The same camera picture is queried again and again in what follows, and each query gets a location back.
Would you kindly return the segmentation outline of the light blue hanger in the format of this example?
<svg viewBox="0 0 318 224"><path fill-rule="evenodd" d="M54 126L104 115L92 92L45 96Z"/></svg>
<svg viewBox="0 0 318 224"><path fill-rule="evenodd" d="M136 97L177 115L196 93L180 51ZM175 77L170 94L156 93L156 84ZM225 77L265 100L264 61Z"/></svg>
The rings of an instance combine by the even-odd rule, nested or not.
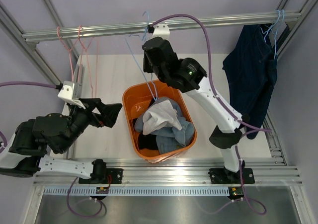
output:
<svg viewBox="0 0 318 224"><path fill-rule="evenodd" d="M143 31L143 35L141 36L141 35L139 35L139 34L129 34L128 37L125 37L125 42L126 42L126 44L127 44L127 46L128 46L128 49L129 49L129 51L130 51L130 54L132 55L132 57L133 57L133 59L134 59L136 65L138 66L140 72L142 73L142 75L143 75L143 77L144 77L144 79L145 79L145 81L146 81L146 85L148 86L148 89L149 89L149 91L150 91L150 93L151 93L151 95L152 95L152 97L153 97L153 100L154 100L154 101L157 101L157 99L159 98L159 96L158 96L157 87L156 87L156 85L155 85L155 83L154 83L154 81L153 81L153 72L148 71L148 73L151 74L150 82L151 82L151 84L152 84L152 86L153 86L154 92L153 92L153 90L152 90L152 88L151 88L151 86L150 86L150 84L149 84L149 81L147 80L147 78L146 78L146 76L145 76L145 73L146 73L146 72L144 71L144 69L150 69L150 68L151 68L151 64L149 63L148 58L147 58L147 57L144 57L144 68L142 69L141 66L140 66L140 64L139 64L139 62L137 61L137 59L136 59L134 53L133 53L131 47L130 47L129 42L128 42L128 38L129 38L129 37L132 37L132 36L137 36L142 42L146 42L147 33L148 33L148 27L149 27L149 24L150 24L150 15L149 15L149 12L148 12L148 11L144 11L143 16L144 16L145 14L147 15L147 21L146 21L146 26L145 26L144 31Z"/></svg>
<svg viewBox="0 0 318 224"><path fill-rule="evenodd" d="M276 12L278 14L276 21L273 24L271 24L270 26L266 25L266 27L267 27L266 31L264 31L262 27L260 28L261 33L263 34L263 40L265 43L267 43L270 40L269 34L272 33L272 37L274 40L274 59L276 59L276 57L277 57L277 35L278 35L278 32L281 28L282 23L285 20L284 9L276 10Z"/></svg>

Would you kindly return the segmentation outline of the black skirt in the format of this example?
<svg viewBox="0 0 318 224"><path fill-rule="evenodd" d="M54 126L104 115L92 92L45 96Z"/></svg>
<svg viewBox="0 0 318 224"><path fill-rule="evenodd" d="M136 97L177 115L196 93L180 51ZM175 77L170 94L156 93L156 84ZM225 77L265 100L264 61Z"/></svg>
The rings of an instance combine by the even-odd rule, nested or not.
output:
<svg viewBox="0 0 318 224"><path fill-rule="evenodd" d="M137 131L138 135L138 149L159 150L156 142L156 135L143 135L142 131Z"/></svg>

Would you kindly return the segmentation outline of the white garment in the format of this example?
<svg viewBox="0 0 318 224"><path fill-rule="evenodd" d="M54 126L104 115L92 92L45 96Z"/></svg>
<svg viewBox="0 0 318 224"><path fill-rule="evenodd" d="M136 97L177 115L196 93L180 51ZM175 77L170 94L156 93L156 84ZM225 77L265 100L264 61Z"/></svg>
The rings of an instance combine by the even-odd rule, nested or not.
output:
<svg viewBox="0 0 318 224"><path fill-rule="evenodd" d="M169 100L154 104L143 114L143 134L149 135L153 131L164 127L182 129L177 111Z"/></svg>

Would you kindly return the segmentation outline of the pink hanger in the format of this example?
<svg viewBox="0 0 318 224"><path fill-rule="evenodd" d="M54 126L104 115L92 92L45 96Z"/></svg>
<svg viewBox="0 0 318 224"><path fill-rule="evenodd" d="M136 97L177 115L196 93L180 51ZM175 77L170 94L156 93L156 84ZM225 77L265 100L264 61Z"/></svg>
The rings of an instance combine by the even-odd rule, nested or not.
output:
<svg viewBox="0 0 318 224"><path fill-rule="evenodd" d="M74 76L74 66L73 66L73 62L72 62L72 51L73 49L75 48L75 45L76 43L79 41L79 38L80 38L80 28L78 28L78 38L76 39L75 43L71 46L67 45L63 39L62 39L62 36L60 35L60 31L61 31L61 27L58 26L57 29L56 29L56 33L57 33L57 36L58 36L58 39L59 41L63 44L64 48L67 50L68 54L69 54L69 61L70 61L70 67L71 67L71 75L72 77Z"/></svg>
<svg viewBox="0 0 318 224"><path fill-rule="evenodd" d="M89 85L90 85L90 92L91 92L91 97L92 98L97 98L97 82L98 82L98 74L97 74L97 69L98 69L98 53L99 53L99 40L95 39L94 37L85 39L83 37L83 26L80 25L78 27L78 38L77 41L80 44L80 57L79 57L79 64L82 65L84 68L87 69L88 72L88 80L89 80ZM95 43L96 51L97 51L97 57L95 60L95 65L92 67L90 58L89 58L89 53L91 52L92 45Z"/></svg>

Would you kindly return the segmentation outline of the dark blue denim garment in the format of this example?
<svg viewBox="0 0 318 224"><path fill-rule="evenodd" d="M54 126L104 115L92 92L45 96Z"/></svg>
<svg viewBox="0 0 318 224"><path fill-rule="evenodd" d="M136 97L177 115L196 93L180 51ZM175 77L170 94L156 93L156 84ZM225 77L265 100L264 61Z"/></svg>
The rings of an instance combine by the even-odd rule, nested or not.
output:
<svg viewBox="0 0 318 224"><path fill-rule="evenodd" d="M260 128L277 81L277 57L266 25L245 25L234 50L223 61L230 105Z"/></svg>

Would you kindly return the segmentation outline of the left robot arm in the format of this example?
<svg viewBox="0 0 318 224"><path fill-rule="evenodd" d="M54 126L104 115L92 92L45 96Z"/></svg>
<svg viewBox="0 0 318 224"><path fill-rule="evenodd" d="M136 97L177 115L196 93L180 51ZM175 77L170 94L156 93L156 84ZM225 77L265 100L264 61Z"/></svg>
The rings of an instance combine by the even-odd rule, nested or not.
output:
<svg viewBox="0 0 318 224"><path fill-rule="evenodd" d="M121 103L104 104L99 98L80 99L68 104L69 114L50 113L22 122L9 141L0 147L0 173L28 178L36 173L62 173L81 178L82 183L102 183L109 179L106 163L97 159L78 162L57 159L47 154L64 154L88 126L112 128Z"/></svg>

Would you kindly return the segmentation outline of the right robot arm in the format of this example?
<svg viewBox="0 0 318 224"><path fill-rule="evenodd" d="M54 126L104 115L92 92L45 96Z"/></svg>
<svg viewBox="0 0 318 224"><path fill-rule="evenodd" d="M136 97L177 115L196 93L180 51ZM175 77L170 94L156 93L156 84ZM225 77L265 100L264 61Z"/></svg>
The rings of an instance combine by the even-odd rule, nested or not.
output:
<svg viewBox="0 0 318 224"><path fill-rule="evenodd" d="M244 169L238 152L242 115L212 87L204 68L193 58L178 58L168 40L154 37L142 49L145 72L154 73L160 82L191 97L215 121L209 141L221 150L224 168L209 170L211 182L239 184Z"/></svg>

